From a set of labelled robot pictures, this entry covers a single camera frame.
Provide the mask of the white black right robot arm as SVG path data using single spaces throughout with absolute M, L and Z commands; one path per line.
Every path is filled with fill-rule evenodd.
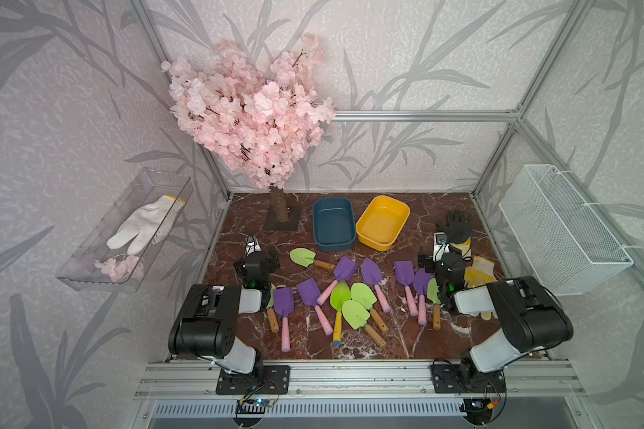
M 437 309 L 470 316 L 495 316 L 496 332 L 461 355 L 458 364 L 436 362 L 431 378 L 436 393 L 506 391 L 504 368 L 531 354 L 572 339 L 574 328 L 555 295 L 532 276 L 497 280 L 495 264 L 460 254 L 436 260 L 418 256 L 422 273 L 438 286 Z

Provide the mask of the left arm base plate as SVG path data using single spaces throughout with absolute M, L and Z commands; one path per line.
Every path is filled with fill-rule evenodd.
M 291 367 L 265 365 L 248 375 L 220 371 L 216 395 L 286 394 L 291 380 Z

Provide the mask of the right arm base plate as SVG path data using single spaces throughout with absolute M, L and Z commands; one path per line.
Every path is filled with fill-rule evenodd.
M 494 396 L 507 393 L 502 370 L 481 373 L 467 360 L 457 365 L 444 360 L 433 361 L 429 369 L 435 393 Z

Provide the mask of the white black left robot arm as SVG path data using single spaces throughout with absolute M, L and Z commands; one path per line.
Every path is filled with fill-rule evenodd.
M 207 360 L 227 375 L 261 379 L 262 357 L 237 337 L 237 323 L 243 314 L 268 309 L 273 300 L 270 275 L 279 267 L 275 252 L 266 252 L 255 237 L 248 237 L 245 256 L 234 263 L 244 284 L 191 286 L 168 335 L 171 355 Z

